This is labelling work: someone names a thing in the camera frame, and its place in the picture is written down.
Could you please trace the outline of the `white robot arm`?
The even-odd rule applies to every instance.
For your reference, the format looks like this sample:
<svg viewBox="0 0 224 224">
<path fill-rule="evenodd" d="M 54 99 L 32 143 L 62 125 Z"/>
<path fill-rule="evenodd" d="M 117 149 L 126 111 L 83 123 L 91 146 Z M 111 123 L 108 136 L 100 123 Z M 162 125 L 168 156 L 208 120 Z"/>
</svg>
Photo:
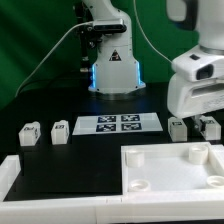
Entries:
<svg viewBox="0 0 224 224">
<path fill-rule="evenodd" d="M 130 17 L 111 0 L 82 0 L 100 35 L 92 65 L 91 92 L 129 94 L 145 87 L 133 56 Z M 224 0 L 166 0 L 168 18 L 180 29 L 195 30 L 198 44 L 171 62 L 167 107 L 177 118 L 224 109 Z"/>
</svg>

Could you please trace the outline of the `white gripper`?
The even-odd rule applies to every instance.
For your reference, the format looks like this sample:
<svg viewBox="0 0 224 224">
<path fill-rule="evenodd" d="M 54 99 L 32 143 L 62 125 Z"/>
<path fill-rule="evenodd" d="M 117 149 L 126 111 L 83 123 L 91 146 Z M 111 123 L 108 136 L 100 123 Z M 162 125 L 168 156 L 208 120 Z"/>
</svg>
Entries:
<svg viewBox="0 0 224 224">
<path fill-rule="evenodd" d="M 167 107 L 177 118 L 194 116 L 195 128 L 203 132 L 201 114 L 224 109 L 224 79 L 190 82 L 174 74 L 168 85 Z"/>
</svg>

